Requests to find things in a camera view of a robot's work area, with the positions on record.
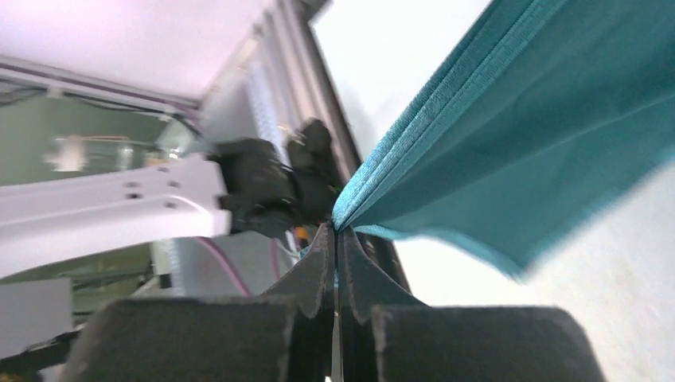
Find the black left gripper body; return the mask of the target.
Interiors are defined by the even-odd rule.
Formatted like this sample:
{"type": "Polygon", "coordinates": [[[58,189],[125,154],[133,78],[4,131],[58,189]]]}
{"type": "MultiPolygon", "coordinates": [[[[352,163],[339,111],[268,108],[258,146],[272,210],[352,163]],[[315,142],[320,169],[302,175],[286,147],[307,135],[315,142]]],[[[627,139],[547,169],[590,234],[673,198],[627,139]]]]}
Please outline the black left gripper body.
{"type": "Polygon", "coordinates": [[[275,238],[326,221],[341,184],[331,145],[331,134],[319,119],[308,119],[299,137],[287,142],[288,164],[261,138],[218,145],[208,159],[219,165],[227,189],[218,202],[232,214],[230,234],[275,238]]]}

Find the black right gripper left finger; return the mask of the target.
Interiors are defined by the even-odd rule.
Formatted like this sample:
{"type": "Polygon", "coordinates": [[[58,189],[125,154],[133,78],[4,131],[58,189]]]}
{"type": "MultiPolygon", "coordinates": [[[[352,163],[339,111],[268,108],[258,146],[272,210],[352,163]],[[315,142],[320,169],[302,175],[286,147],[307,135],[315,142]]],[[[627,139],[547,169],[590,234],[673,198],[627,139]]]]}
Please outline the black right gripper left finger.
{"type": "Polygon", "coordinates": [[[81,331],[64,381],[322,381],[331,370],[334,229],[254,297],[130,298],[81,331]]]}

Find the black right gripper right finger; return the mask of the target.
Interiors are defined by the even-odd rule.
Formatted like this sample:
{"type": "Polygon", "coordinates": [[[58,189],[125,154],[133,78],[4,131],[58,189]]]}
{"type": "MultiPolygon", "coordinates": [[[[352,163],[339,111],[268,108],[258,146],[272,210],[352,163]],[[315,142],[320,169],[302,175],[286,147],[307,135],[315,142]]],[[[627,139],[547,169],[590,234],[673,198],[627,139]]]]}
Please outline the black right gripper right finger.
{"type": "Polygon", "coordinates": [[[337,235],[345,381],[602,381],[583,328],[551,306],[431,307],[337,235]]]}

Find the teal cloth napkin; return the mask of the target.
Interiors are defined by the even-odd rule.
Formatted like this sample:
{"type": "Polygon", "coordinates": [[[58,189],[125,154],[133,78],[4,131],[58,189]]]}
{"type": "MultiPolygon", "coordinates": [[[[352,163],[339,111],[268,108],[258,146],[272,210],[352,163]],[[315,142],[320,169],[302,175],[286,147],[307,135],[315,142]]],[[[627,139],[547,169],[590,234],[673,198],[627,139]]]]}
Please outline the teal cloth napkin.
{"type": "Polygon", "coordinates": [[[674,158],[671,1],[494,1],[342,190],[338,230],[508,275],[674,158]]]}

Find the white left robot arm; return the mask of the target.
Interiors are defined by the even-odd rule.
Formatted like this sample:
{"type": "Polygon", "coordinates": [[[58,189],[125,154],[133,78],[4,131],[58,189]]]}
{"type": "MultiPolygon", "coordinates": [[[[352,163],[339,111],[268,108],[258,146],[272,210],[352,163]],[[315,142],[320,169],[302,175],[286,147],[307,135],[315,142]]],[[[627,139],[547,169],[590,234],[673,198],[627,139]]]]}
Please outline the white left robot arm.
{"type": "Polygon", "coordinates": [[[338,195],[332,137],[317,119],[286,146],[260,138],[135,170],[1,189],[1,275],[185,237],[269,238],[326,220],[338,195]]]}

